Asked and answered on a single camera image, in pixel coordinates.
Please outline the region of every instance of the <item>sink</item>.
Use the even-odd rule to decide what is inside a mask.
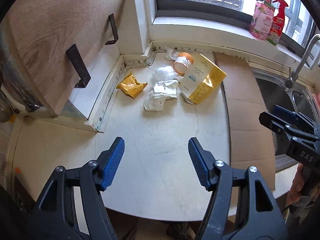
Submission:
[[[312,120],[319,122],[316,106],[305,86],[295,83],[293,88],[288,90],[284,84],[286,80],[284,77],[256,68],[252,68],[252,72],[268,112],[272,112],[273,107],[279,105],[290,111],[303,113]],[[275,133],[273,133],[273,142],[276,155],[276,172],[298,163],[284,154],[285,145]]]

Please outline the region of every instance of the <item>wood grain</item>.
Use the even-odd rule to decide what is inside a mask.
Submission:
[[[76,43],[88,66],[111,36],[108,16],[123,0],[16,0],[7,13],[19,70],[41,103],[58,115],[79,80],[66,50]]]

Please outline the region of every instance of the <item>window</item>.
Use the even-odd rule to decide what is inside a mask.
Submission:
[[[156,0],[156,16],[191,17],[248,29],[257,0]],[[300,0],[285,0],[284,34],[280,43],[302,56],[315,25]],[[279,3],[275,4],[278,12]]]
[[[302,47],[306,47],[313,20],[300,0],[285,0],[289,8],[285,10],[285,26],[283,32]]]

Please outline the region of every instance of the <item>kitchen counter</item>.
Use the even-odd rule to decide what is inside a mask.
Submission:
[[[202,220],[211,193],[199,183],[187,143],[196,136],[216,159],[230,163],[225,99],[219,88],[197,106],[179,96],[167,100],[162,112],[145,111],[143,101],[152,88],[153,69],[167,63],[164,53],[158,53],[151,67],[132,70],[137,80],[148,86],[135,99],[114,92],[114,103],[107,109],[109,118],[102,124],[104,133],[26,118],[16,128],[17,143],[8,157],[13,159],[12,177],[18,167],[18,178],[36,199],[56,166],[80,167],[121,136],[125,153],[113,184],[102,193],[105,206],[157,220]],[[276,174],[275,198],[290,189],[295,171],[293,166]],[[79,226],[85,227],[79,191],[75,194]],[[229,215],[235,211],[232,207]]]

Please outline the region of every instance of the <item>person's hand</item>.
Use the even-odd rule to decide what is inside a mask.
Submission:
[[[292,186],[288,192],[287,203],[291,205],[293,202],[299,201],[301,197],[301,190],[304,186],[304,178],[302,174],[303,164],[299,163],[296,175],[292,181]]]
[[[292,186],[288,192],[287,196],[287,203],[288,205],[291,205],[293,202],[297,202],[300,200],[301,197],[301,190],[304,186],[304,178],[303,178],[303,164],[299,163],[296,175],[294,176],[294,179],[292,181]],[[312,191],[310,196],[312,197],[312,201],[316,201],[318,196],[320,195],[320,184],[315,186]]]

